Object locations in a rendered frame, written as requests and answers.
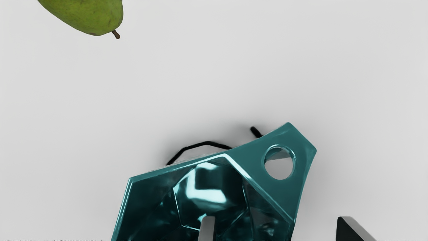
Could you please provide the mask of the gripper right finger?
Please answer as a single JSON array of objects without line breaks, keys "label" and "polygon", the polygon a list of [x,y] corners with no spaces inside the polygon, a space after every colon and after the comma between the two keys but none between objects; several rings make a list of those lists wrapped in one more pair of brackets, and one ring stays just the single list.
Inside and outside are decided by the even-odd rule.
[{"label": "gripper right finger", "polygon": [[337,218],[336,241],[377,241],[351,216]]}]

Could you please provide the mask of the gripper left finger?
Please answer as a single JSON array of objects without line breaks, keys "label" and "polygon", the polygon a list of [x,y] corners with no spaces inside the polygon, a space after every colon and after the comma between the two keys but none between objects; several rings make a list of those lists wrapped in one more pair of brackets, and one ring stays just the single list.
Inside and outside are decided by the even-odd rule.
[{"label": "gripper left finger", "polygon": [[198,241],[216,241],[215,216],[205,216],[202,218]]}]

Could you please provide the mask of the teal faceted mug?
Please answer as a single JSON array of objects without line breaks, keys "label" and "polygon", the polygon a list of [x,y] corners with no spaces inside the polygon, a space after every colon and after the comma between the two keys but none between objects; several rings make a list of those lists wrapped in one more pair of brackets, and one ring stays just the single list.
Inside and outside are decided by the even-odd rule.
[{"label": "teal faceted mug", "polygon": [[127,182],[111,241],[291,241],[316,148],[291,124]]}]

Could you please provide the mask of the green pear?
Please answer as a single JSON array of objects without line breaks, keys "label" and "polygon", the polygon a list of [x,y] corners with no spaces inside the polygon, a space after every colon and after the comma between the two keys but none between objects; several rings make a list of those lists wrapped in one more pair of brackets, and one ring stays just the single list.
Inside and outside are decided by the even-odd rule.
[{"label": "green pear", "polygon": [[112,33],[120,39],[117,28],[124,18],[123,0],[38,0],[62,22],[92,36]]}]

